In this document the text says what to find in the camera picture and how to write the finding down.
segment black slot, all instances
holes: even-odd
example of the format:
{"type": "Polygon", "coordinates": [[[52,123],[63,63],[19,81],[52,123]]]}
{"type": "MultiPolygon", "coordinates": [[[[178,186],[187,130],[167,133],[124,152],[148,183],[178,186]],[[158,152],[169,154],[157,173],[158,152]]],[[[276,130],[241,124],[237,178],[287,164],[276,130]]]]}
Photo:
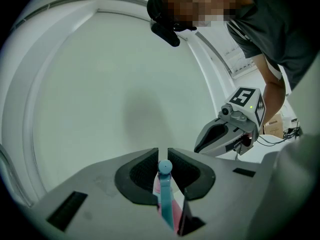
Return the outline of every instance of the black slot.
{"type": "Polygon", "coordinates": [[[65,231],[85,199],[87,194],[74,191],[47,219],[52,226],[65,231]]]}
{"type": "Polygon", "coordinates": [[[233,170],[233,172],[235,172],[237,174],[242,174],[242,175],[245,175],[245,176],[249,176],[249,177],[253,177],[256,174],[255,171],[241,169],[241,168],[236,168],[236,169],[233,170]]]}

